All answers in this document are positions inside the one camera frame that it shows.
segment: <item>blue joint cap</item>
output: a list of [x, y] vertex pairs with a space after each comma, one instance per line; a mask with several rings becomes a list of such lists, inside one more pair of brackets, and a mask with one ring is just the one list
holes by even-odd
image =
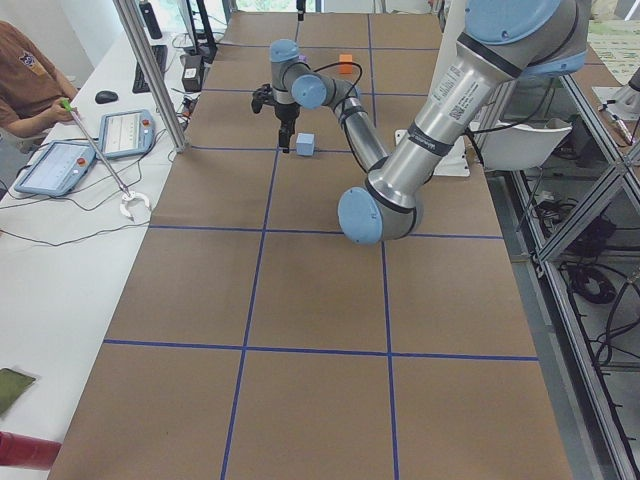
[[346, 237], [354, 243], [373, 245], [382, 239], [382, 214], [364, 188], [353, 187], [342, 194], [338, 221]]
[[527, 67], [522, 72], [523, 77], [558, 77], [569, 73], [577, 72], [584, 66], [587, 59], [587, 52], [578, 53], [571, 57], [553, 60], [552, 62], [543, 63]]
[[561, 3], [562, 0], [469, 0], [466, 32], [488, 45], [517, 42], [538, 31]]
[[269, 58], [273, 63], [282, 63], [298, 58], [300, 51], [293, 40], [276, 40], [269, 47]]
[[291, 86], [291, 95], [304, 108], [321, 107], [327, 98], [327, 87], [315, 75], [302, 75]]

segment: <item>monitor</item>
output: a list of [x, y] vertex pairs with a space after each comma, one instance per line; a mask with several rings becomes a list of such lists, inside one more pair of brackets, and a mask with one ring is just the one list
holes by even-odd
[[[216, 56], [218, 47], [215, 39], [213, 38], [211, 24], [209, 23], [209, 15], [207, 14], [207, 8], [204, 5], [204, 0], [195, 1], [197, 10], [193, 9], [192, 0], [176, 0], [180, 16], [182, 17], [182, 21], [184, 22], [184, 26], [187, 30], [187, 35], [191, 41], [191, 48], [185, 50], [193, 55], [202, 55], [206, 63], [211, 63]], [[196, 29], [194, 14], [197, 14], [200, 17], [204, 35], [200, 35], [200, 32]]]

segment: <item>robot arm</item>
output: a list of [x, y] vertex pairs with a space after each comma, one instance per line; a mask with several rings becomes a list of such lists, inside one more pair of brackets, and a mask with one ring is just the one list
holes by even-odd
[[[521, 75], [568, 74], [584, 64], [590, 5], [590, 0], [468, 0], [456, 60], [391, 154], [353, 85], [312, 71], [290, 40], [271, 45], [273, 88], [263, 86], [262, 97], [260, 90], [254, 93], [254, 112], [265, 103], [275, 107], [283, 124], [280, 146], [288, 151], [299, 106], [331, 108], [367, 173], [364, 188], [351, 188], [340, 199], [343, 232], [362, 244], [402, 238], [420, 224], [418, 190], [497, 86]], [[265, 89], [267, 101], [261, 101]]]

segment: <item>tablet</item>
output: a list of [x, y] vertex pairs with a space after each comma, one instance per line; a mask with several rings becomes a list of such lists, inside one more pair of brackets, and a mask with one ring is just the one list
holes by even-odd
[[155, 128], [148, 110], [104, 115], [98, 146], [108, 159], [141, 155], [153, 146]]
[[53, 141], [14, 189], [59, 197], [69, 192], [93, 166], [96, 152], [86, 143]]

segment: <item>black box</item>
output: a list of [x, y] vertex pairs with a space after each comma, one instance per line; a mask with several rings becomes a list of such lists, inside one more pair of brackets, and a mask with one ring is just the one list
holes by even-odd
[[182, 86], [185, 92], [199, 92], [204, 81], [204, 60], [202, 55], [189, 55], [184, 59]]

